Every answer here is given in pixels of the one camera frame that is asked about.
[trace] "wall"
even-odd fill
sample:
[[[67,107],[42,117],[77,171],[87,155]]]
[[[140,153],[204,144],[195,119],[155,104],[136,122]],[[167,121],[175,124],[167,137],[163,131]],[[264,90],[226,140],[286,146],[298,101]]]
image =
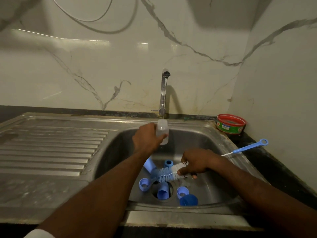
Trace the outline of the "wall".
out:
[[[56,0],[94,19],[111,0]],[[0,0],[0,105],[227,111],[258,0],[113,0],[78,23],[52,0]]]
[[[255,20],[229,113],[317,190],[317,0],[260,0]]]

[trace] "wire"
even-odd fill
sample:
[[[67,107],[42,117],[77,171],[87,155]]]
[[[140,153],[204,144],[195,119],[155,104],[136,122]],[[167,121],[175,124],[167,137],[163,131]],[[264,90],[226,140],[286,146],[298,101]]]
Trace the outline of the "wire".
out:
[[[113,0],[110,0],[110,3],[109,3],[109,6],[108,6],[107,10],[101,15],[101,17],[98,17],[97,19],[94,19],[94,20],[81,20],[81,19],[79,19],[79,18],[76,18],[76,17],[70,15],[70,14],[69,14],[68,12],[66,12],[55,0],[53,0],[53,2],[54,2],[63,12],[65,12],[65,14],[67,14],[67,15],[70,16],[70,17],[72,17],[73,19],[76,19],[76,20],[78,20],[78,21],[83,21],[83,22],[95,22],[95,21],[98,21],[98,20],[100,20],[101,18],[103,18],[103,16],[108,12],[108,10],[109,10],[109,8],[110,8],[110,6],[111,6],[111,4],[112,4],[112,1],[113,1]]]

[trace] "hand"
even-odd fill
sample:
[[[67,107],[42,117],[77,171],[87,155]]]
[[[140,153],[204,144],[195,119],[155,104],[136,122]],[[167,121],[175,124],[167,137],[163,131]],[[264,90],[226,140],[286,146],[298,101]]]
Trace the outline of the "hand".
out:
[[[163,142],[163,139],[168,136],[168,134],[163,134],[156,137],[155,128],[155,124],[149,123],[141,126],[137,130],[132,137],[135,152],[142,152],[150,156]]]
[[[209,149],[193,148],[183,153],[181,162],[188,162],[188,165],[177,171],[178,175],[192,174],[193,179],[197,179],[197,173],[206,172],[207,168],[215,168],[219,161],[224,158],[215,154]]]

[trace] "clear plastic bottle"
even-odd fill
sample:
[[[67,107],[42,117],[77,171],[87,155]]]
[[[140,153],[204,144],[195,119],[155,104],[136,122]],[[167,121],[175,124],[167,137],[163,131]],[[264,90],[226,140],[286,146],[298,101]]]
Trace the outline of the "clear plastic bottle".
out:
[[[156,136],[161,136],[162,134],[168,134],[168,125],[166,119],[160,119],[158,120],[158,124],[156,126]],[[166,137],[161,145],[165,145],[168,143],[168,137]]]

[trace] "faucet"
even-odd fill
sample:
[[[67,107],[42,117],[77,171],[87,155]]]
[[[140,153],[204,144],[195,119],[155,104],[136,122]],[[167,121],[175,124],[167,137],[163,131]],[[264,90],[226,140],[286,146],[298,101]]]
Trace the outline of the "faucet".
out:
[[[162,72],[162,83],[161,83],[161,99],[159,102],[159,110],[151,110],[152,112],[159,112],[159,114],[164,118],[165,109],[165,96],[166,96],[166,86],[167,78],[170,76],[170,72],[167,69],[163,69]]]

